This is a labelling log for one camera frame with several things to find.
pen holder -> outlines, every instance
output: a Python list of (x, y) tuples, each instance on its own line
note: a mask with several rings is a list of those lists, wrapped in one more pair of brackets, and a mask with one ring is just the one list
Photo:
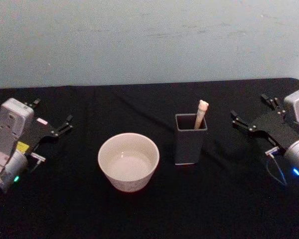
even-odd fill
[(194, 129), (196, 114), (176, 114), (175, 119), (175, 165), (197, 163), (207, 131), (205, 118), (199, 129)]

cable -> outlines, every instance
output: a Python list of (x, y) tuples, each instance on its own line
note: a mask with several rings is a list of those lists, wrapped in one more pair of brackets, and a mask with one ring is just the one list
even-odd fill
[(266, 162), (266, 170), (267, 170), (267, 172), (268, 172), (269, 175), (270, 175), (273, 179), (275, 179), (277, 182), (279, 182), (280, 184), (286, 186), (286, 185), (287, 185), (287, 182), (286, 182), (284, 173), (282, 172), (280, 166), (278, 165), (278, 163), (277, 163), (275, 157), (271, 157), (271, 158), (272, 158), (273, 161), (275, 162), (275, 164), (276, 164), (276, 166), (277, 166), (277, 168), (278, 168), (278, 170), (279, 170), (279, 172), (280, 172), (280, 175), (281, 175), (281, 178), (283, 179), (283, 181), (279, 180), (279, 179), (278, 179), (276, 176), (274, 176), (274, 175), (271, 173), (271, 171), (269, 170), (269, 168), (268, 168), (269, 159), (267, 159), (267, 162)]

white bowl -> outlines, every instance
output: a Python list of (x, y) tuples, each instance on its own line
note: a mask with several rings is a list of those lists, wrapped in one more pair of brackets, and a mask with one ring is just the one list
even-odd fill
[(101, 146), (98, 162), (111, 184), (123, 192), (135, 192), (149, 182), (159, 161), (156, 144), (138, 133), (121, 133)]

green led light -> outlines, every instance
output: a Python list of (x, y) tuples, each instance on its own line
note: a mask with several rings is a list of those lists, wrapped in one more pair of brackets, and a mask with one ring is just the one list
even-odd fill
[(17, 182), (19, 180), (19, 176), (16, 176), (15, 178), (14, 178), (14, 182)]

blue led light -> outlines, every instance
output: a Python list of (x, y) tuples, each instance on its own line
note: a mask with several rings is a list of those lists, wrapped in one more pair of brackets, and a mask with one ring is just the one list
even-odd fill
[(294, 173), (299, 176), (299, 171), (294, 168)]

